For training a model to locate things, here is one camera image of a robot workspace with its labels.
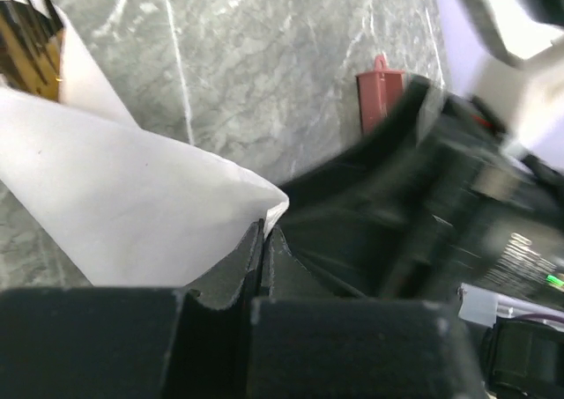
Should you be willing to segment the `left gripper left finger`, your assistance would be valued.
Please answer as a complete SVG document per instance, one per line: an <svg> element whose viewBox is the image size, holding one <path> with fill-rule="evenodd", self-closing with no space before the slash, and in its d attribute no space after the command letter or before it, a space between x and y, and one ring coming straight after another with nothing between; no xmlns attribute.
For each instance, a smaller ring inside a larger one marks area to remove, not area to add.
<svg viewBox="0 0 564 399"><path fill-rule="evenodd" d="M263 223L202 287L33 287L1 295L4 398L242 398Z"/></svg>

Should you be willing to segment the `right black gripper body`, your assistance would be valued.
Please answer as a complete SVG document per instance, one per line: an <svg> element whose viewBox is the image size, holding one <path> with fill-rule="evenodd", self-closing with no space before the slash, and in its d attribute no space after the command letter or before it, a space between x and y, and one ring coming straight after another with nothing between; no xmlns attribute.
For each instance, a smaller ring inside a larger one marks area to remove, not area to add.
<svg viewBox="0 0 564 399"><path fill-rule="evenodd" d="M563 306L563 179L501 155L497 122L412 78L357 144L284 184L286 245L339 296L448 300L465 284Z"/></svg>

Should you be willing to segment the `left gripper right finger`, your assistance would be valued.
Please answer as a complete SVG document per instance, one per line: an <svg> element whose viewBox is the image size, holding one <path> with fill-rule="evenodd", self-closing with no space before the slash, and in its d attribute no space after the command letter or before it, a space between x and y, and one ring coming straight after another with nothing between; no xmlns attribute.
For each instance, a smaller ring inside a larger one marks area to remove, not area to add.
<svg viewBox="0 0 564 399"><path fill-rule="evenodd" d="M272 231L269 293L250 310L254 398L481 398L482 376L452 308L330 297Z"/></svg>

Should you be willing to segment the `white paper napkin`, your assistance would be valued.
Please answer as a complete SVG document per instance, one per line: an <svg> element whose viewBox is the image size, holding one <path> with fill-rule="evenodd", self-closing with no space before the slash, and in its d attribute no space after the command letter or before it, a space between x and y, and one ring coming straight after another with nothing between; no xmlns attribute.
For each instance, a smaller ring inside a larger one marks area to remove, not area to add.
<svg viewBox="0 0 564 399"><path fill-rule="evenodd" d="M287 195L234 162L141 129L67 16L60 100L1 88L1 179L97 286L181 286L270 231Z"/></svg>

